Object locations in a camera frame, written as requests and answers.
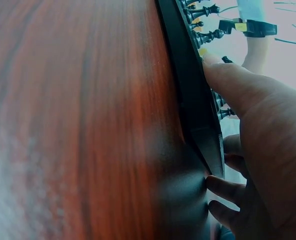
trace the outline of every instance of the fingernail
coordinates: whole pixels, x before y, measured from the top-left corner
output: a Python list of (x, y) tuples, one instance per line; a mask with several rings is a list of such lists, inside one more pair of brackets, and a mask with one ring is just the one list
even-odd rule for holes
[(223, 62), (218, 56), (208, 52), (202, 56), (202, 61), (207, 65), (219, 64)]

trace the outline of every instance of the chess piece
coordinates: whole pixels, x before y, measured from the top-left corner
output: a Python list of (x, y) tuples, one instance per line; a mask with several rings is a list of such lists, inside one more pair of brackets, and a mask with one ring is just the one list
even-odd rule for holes
[(196, 5), (187, 6), (187, 7), (185, 7), (185, 9), (195, 10), (196, 9)]
[(189, 10), (184, 8), (183, 11), (184, 11), (184, 14), (186, 15), (188, 23), (191, 24), (196, 18), (199, 18), (201, 16), (208, 17), (209, 14), (218, 14), (220, 12), (220, 7), (214, 4), (210, 7), (204, 6), (202, 9), (198, 9), (198, 10)]
[(199, 49), (203, 44), (210, 43), (214, 39), (221, 39), (225, 33), (219, 29), (215, 31), (209, 31), (209, 33), (200, 33), (195, 32), (194, 30), (192, 32), (193, 40)]
[(203, 25), (204, 23), (202, 21), (199, 21), (197, 23), (190, 24), (189, 27), (191, 30), (194, 30), (195, 28), (202, 27)]
[(217, 115), (218, 115), (219, 120), (222, 120), (222, 119), (224, 119), (227, 116), (236, 115), (236, 114), (234, 113), (233, 110), (231, 110), (230, 108), (228, 108), (227, 110), (220, 109), (217, 112)]
[(233, 64), (234, 63), (227, 56), (222, 57), (222, 60), (225, 64)]
[(223, 107), (226, 104), (226, 101), (218, 93), (212, 91), (212, 94), (215, 101), (216, 109), (217, 111), (220, 111), (221, 107)]
[(201, 3), (202, 1), (205, 1), (205, 0), (180, 0), (180, 3), (181, 3), (181, 6), (183, 8), (189, 6), (190, 4), (193, 4), (193, 3)]

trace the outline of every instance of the reddish-brown wood surface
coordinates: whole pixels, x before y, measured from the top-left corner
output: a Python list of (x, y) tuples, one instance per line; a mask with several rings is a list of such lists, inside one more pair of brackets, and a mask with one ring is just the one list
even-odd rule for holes
[(175, 96), (154, 0), (0, 0), (0, 240), (201, 232)]

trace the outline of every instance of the finger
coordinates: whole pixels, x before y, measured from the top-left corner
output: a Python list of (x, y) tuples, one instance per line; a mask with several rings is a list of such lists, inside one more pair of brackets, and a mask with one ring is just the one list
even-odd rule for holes
[(285, 86), (266, 76), (251, 73), (233, 63), (203, 61), (203, 71), (209, 86), (220, 94), (231, 109), (242, 118), (249, 108)]
[(208, 65), (218, 64), (223, 62), (223, 60), (220, 57), (208, 52), (202, 55), (202, 60)]
[(219, 197), (226, 199), (240, 207), (245, 193), (245, 185), (225, 181), (215, 176), (206, 179), (207, 188)]
[(246, 167), (246, 162), (242, 156), (225, 154), (224, 162), (230, 168), (236, 170), (237, 172), (240, 172), (245, 179), (249, 179), (249, 172)]
[(244, 156), (240, 135), (230, 135), (223, 139), (223, 151), (225, 154)]
[(233, 233), (235, 232), (234, 222), (238, 217), (238, 211), (232, 210), (220, 202), (214, 200), (209, 203), (209, 211), (214, 216), (214, 218), (218, 220), (218, 222), (231, 230)]

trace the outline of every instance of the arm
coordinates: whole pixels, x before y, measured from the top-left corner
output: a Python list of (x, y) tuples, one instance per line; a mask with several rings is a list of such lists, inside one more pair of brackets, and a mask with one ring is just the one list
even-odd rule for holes
[(253, 73), (262, 74), (273, 40), (274, 36), (247, 37), (248, 52), (242, 66)]

